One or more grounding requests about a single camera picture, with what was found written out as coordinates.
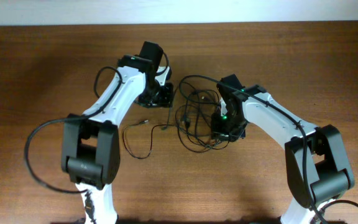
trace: wood grain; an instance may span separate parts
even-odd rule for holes
[[[174,85],[185,75],[218,79],[235,73],[244,85],[264,86],[299,117],[335,125],[356,177],[344,198],[358,202],[358,22],[0,27],[0,223],[84,216],[78,195],[45,190],[30,178],[25,139],[45,120],[87,109],[95,101],[98,69],[115,65],[123,54],[138,54],[145,40],[169,55]],[[101,89],[109,79],[101,77]],[[151,126],[166,118],[166,109],[132,105],[122,126],[150,120],[128,133],[137,153],[146,153]],[[183,148],[172,128],[156,130],[154,137],[146,160],[121,151],[113,190],[121,218],[253,220],[287,209],[284,153],[258,127],[248,126],[244,140],[206,154]],[[34,139],[30,159],[43,179],[74,189],[60,170],[61,142],[61,125],[46,128]],[[327,217],[358,223],[358,210],[338,205]]]

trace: black joint housing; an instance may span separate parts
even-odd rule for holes
[[[316,128],[307,136],[308,188],[303,183],[303,140],[293,138],[285,143],[287,182],[295,200],[304,208],[310,208],[307,190],[310,191],[316,206],[333,198],[338,199],[354,186],[353,171],[341,133],[332,125]],[[312,153],[324,155],[324,160],[315,164]]]
[[[146,88],[139,95],[139,104],[146,108],[169,107],[172,102],[173,85],[165,82],[164,85],[159,84],[155,80],[157,70],[160,66],[163,50],[155,43],[145,41],[142,50],[138,55],[139,58],[149,62],[149,69],[146,72]],[[172,75],[172,71],[168,71],[166,80]]]
[[[98,139],[96,147],[82,143],[81,140],[89,138]],[[119,135],[118,127],[110,121],[65,122],[62,148],[62,170],[72,182],[94,185],[101,190],[116,177],[120,164]]]

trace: black cable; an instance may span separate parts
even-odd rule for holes
[[[121,86],[122,83],[122,75],[121,73],[113,67],[107,66],[107,67],[103,67],[97,74],[96,78],[99,78],[100,73],[106,69],[109,68],[111,70],[114,70],[117,74],[118,77],[120,79],[117,88],[113,91],[113,93],[111,94],[111,96],[107,99],[107,101],[99,108],[97,109],[95,112],[89,114],[89,115],[81,115],[79,117],[75,117],[75,118],[62,118],[62,119],[54,119],[54,120],[50,120],[47,121],[45,123],[42,123],[40,126],[36,127],[29,135],[29,137],[27,138],[27,141],[25,142],[25,146],[24,146],[24,163],[25,166],[27,168],[27,170],[30,172],[31,177],[41,186],[46,187],[50,190],[56,191],[56,192],[61,192],[61,193],[66,193],[66,194],[82,194],[85,193],[87,190],[82,190],[82,191],[77,191],[77,190],[65,190],[65,189],[60,189],[58,187],[54,187],[48,183],[46,183],[45,181],[43,181],[41,178],[39,178],[35,172],[32,170],[31,165],[30,165],[30,161],[29,161],[29,148],[30,148],[30,143],[32,138],[35,136],[35,134],[37,134],[37,132],[39,132],[42,128],[50,125],[50,124],[56,124],[56,123],[60,123],[60,122],[67,122],[67,121],[79,121],[79,120],[85,120],[85,119],[89,119],[97,114],[99,114],[100,112],[102,112],[107,105],[110,103],[110,101],[112,100],[112,98],[114,97],[114,95],[117,93],[118,89]]]
[[[212,95],[210,95],[210,94],[208,93],[209,91],[215,92],[214,90],[197,90],[195,87],[193,87],[193,86],[190,85],[189,83],[186,83],[186,84],[189,85],[190,87],[192,87],[192,89],[194,89],[193,92],[191,92],[188,97],[190,97],[190,96],[197,96],[197,98],[199,99],[199,98],[200,98],[200,96],[199,96],[200,93],[206,93],[210,98],[212,98],[212,99],[214,100],[214,96],[212,96]],[[218,107],[218,106],[220,106],[220,105],[218,104],[217,101],[218,101],[218,99],[217,99],[216,101],[213,101],[213,102],[204,102],[204,103],[205,103],[205,104],[209,104],[209,105],[214,105],[214,106]],[[203,152],[209,151],[210,149],[223,149],[223,148],[227,147],[227,145],[226,145],[226,146],[224,146],[224,147],[222,147],[222,148],[216,148],[216,146],[217,146],[218,144],[221,144],[221,142],[215,141],[214,143],[208,144],[208,143],[204,142],[202,139],[200,139],[200,137],[202,137],[202,136],[209,136],[209,137],[211,137],[211,133],[209,133],[209,134],[207,134],[207,135],[202,135],[202,136],[200,136],[199,134],[197,134],[198,120],[199,120],[199,118],[200,118],[200,115],[203,117],[205,123],[206,123],[209,127],[211,127],[211,126],[209,125],[209,121],[207,121],[207,119],[206,119],[206,116],[208,116],[208,115],[205,115],[205,114],[203,113],[200,104],[198,104],[197,106],[195,106],[195,105],[190,105],[188,102],[189,102],[189,101],[187,100],[187,101],[186,101],[186,104],[180,106],[180,107],[177,109],[176,113],[175,113],[175,122],[176,122],[176,125],[177,125],[177,128],[178,128],[178,137],[179,137],[179,140],[180,140],[180,142],[182,143],[182,145],[183,145],[186,149],[188,149],[189,151],[191,151],[191,152],[196,152],[196,153],[203,153]],[[180,122],[179,122],[180,119],[178,119],[178,113],[179,113],[179,111],[180,111],[182,108],[185,108],[185,112],[184,112],[184,114],[181,116],[182,118],[185,118],[185,121],[184,121],[185,124],[188,122],[187,119],[188,119],[188,115],[190,114],[190,113],[188,112],[188,108],[195,108],[195,109],[197,110],[197,112],[196,112],[196,122],[195,122],[195,132],[194,132],[194,133],[190,133],[189,130],[188,130],[188,127],[186,127],[186,128],[180,127]],[[195,149],[192,149],[192,148],[188,147],[188,146],[183,142],[183,140],[182,140],[182,138],[181,138],[181,136],[180,136],[180,132],[179,132],[179,131],[181,131],[181,132],[183,132],[184,134],[186,134],[188,140],[189,140],[191,143],[193,143],[193,144],[195,144],[195,145],[197,145],[197,146],[201,146],[201,147],[203,147],[203,149],[202,149],[202,150],[195,150]],[[193,140],[191,140],[190,137],[195,138],[196,141],[198,141],[198,142],[194,142]]]
[[[210,78],[210,77],[206,77],[206,76],[203,76],[203,75],[188,75],[184,78],[181,79],[180,83],[179,83],[179,92],[182,94],[183,97],[185,97],[187,100],[189,101],[192,101],[194,103],[202,103],[200,101],[195,101],[195,100],[192,100],[191,98],[187,97],[185,95],[185,93],[183,92],[182,88],[181,88],[181,84],[188,78],[204,78],[206,80],[209,80],[211,82],[215,82],[219,85],[222,85],[222,86],[225,86],[226,88],[229,88],[231,90],[234,90],[234,91],[237,91],[239,93],[242,93],[248,97],[251,97],[263,104],[265,104],[266,106],[269,106],[271,108],[273,108],[274,110],[278,111],[280,114],[284,115],[286,118],[288,118],[295,126],[297,129],[300,130],[301,134],[302,134],[302,138],[303,138],[303,157],[302,157],[302,172],[303,172],[303,183],[306,187],[306,191],[307,191],[307,196],[308,196],[308,199],[310,201],[310,206],[311,208],[313,209],[313,211],[316,213],[316,216],[320,219],[320,221],[323,223],[323,224],[328,224],[327,221],[323,218],[321,212],[317,209],[316,205],[314,204],[314,200],[311,196],[311,193],[309,191],[309,183],[308,183],[308,174],[307,174],[307,171],[306,171],[306,158],[307,158],[307,150],[308,150],[308,144],[307,144],[307,139],[306,139],[306,133],[305,133],[305,130],[303,129],[302,125],[300,124],[300,121],[295,121],[289,114],[287,114],[286,112],[284,112],[283,110],[281,110],[280,108],[277,108],[275,105],[272,105],[270,104],[268,101],[265,101],[265,100],[262,100],[260,99],[259,97],[257,96],[254,96],[254,95],[251,95],[249,93],[246,93],[246,92],[243,92],[241,90],[238,90],[230,85],[227,85],[223,82],[220,82],[220,81],[217,81],[213,78]]]
[[[149,153],[147,153],[146,156],[144,157],[140,157],[140,156],[135,156],[135,154],[132,152],[132,150],[130,149],[129,145],[127,146],[126,144],[126,131],[128,128],[132,128],[132,127],[136,127],[138,125],[142,125],[142,124],[146,124],[148,121],[142,121],[140,123],[137,123],[137,124],[132,124],[132,125],[128,125],[126,126],[123,130],[122,130],[122,142],[124,143],[124,148],[125,150],[129,153],[129,155],[131,155],[133,158],[135,159],[146,159],[148,158],[151,153],[152,153],[152,150],[153,150],[153,131],[156,127],[160,127],[160,126],[166,126],[166,124],[158,124],[158,125],[155,125],[153,128],[152,128],[152,131],[151,131],[151,135],[150,135],[150,149],[149,149]]]
[[[117,70],[112,67],[112,66],[105,66],[103,68],[101,68],[98,72],[98,74],[96,75],[95,79],[94,79],[94,82],[93,82],[93,93],[95,94],[95,96],[97,98],[99,98],[99,93],[98,93],[98,82],[99,82],[99,77],[100,77],[100,74],[102,74],[103,71],[105,71],[105,69],[111,69],[115,72],[117,72]]]
[[[335,201],[329,202],[326,205],[324,205],[320,211],[321,211],[321,213],[325,213],[325,211],[328,207],[335,205],[335,204],[339,204],[339,203],[346,203],[349,205],[356,206],[358,208],[358,203],[352,202],[350,200],[335,200]]]
[[[168,109],[167,124],[166,124],[165,127],[162,128],[163,130],[165,130],[165,129],[168,128],[169,119],[170,119],[170,117],[171,117],[171,112],[172,112],[172,107],[173,107],[173,100],[175,99],[175,95],[176,95],[176,93],[177,93],[178,87],[179,87],[179,86],[177,86],[177,87],[175,88],[175,91],[173,92],[173,95],[172,95],[172,98],[171,98],[171,103],[170,103],[170,106],[169,106],[169,109]]]
[[[223,147],[220,147],[220,148],[216,148],[216,147],[214,147],[214,148],[212,148],[213,150],[222,150],[222,149],[225,149],[228,145],[229,145],[229,141],[226,141],[226,145],[225,146],[223,146]]]
[[[166,66],[165,66],[164,70],[162,70],[161,72],[157,72],[156,76],[159,76],[159,75],[164,74],[164,72],[167,71],[167,69],[168,69],[168,67],[169,67],[168,55],[167,55],[165,52],[162,52],[162,53],[164,54],[164,57],[165,57]]]

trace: white wall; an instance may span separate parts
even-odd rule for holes
[[[0,25],[358,20],[358,0],[0,0]]]

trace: wooden table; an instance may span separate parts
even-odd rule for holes
[[[219,79],[235,73],[243,85],[264,86],[299,117],[335,125],[356,177],[344,198],[358,202],[358,22],[0,27],[0,223],[84,216],[80,196],[51,192],[30,178],[25,139],[45,120],[90,107],[96,72],[124,54],[138,54],[145,40],[169,55],[174,85],[185,75]],[[110,78],[103,75],[101,90]],[[166,118],[167,109],[132,105],[121,127],[150,120],[128,133],[136,153],[147,152],[151,126]],[[253,220],[278,217],[289,206],[284,151],[255,125],[247,127],[245,139],[206,154],[187,151],[175,128],[156,130],[154,138],[154,151],[143,161],[121,144],[113,184],[121,218]],[[44,129],[30,159],[43,179],[75,189],[60,169],[61,143],[61,124]],[[358,223],[358,209],[338,205],[327,217]]]

